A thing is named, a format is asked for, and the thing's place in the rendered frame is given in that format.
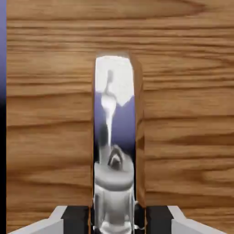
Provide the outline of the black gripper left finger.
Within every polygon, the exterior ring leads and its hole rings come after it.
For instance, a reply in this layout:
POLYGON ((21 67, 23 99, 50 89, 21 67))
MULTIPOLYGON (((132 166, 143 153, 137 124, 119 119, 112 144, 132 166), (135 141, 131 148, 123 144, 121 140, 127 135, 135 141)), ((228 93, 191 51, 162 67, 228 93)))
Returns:
POLYGON ((8 234, 90 234, 88 206, 57 206, 49 218, 8 234))

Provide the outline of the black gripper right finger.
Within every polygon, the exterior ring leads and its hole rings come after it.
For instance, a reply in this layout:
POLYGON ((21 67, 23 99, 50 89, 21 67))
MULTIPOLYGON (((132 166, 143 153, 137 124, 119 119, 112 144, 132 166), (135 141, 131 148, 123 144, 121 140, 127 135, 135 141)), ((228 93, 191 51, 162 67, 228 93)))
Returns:
POLYGON ((178 206, 146 207, 146 234, 226 234, 186 218, 178 206))

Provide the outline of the curved silver metal handle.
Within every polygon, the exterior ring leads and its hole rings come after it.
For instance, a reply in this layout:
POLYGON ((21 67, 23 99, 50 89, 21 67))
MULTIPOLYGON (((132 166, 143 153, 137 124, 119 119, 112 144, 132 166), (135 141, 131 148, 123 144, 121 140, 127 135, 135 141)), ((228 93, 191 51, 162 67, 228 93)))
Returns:
POLYGON ((93 79, 94 234, 145 234, 141 65, 126 52, 101 52, 93 79))

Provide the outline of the light wood cabinet door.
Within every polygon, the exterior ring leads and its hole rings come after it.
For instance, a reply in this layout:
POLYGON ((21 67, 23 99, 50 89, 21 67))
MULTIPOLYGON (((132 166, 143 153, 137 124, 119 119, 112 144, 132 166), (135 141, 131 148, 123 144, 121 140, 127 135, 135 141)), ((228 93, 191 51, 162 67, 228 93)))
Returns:
POLYGON ((234 234, 234 0, 7 0, 7 231, 90 205, 93 66, 142 66, 147 205, 234 234))

